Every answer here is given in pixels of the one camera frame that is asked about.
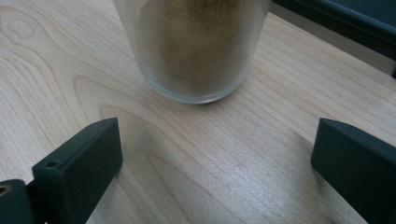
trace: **cup filled with brown substance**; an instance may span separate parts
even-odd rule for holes
[[[114,0],[146,81],[188,104],[243,81],[271,0]]]

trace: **light wood tabletop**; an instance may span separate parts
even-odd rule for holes
[[[27,184],[75,133],[118,117],[124,163],[89,223],[365,223],[309,160],[319,118],[396,145],[385,63],[269,13],[244,83],[183,105],[145,82],[111,0],[0,0],[0,180]]]

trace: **translucent cup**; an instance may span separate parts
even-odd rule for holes
[[[247,74],[271,0],[114,0],[146,81],[162,95],[204,104]]]

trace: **brown powder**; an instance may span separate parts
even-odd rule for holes
[[[124,7],[136,8],[137,2]],[[142,73],[154,85],[189,97],[230,88],[248,68],[268,10],[264,2],[140,0],[129,38]]]

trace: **black object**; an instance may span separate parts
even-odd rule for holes
[[[396,223],[396,147],[320,119],[311,163],[367,222]]]
[[[29,185],[0,182],[0,223],[85,223],[121,165],[118,120],[95,122],[33,166]]]
[[[274,2],[396,60],[395,0],[274,0]]]

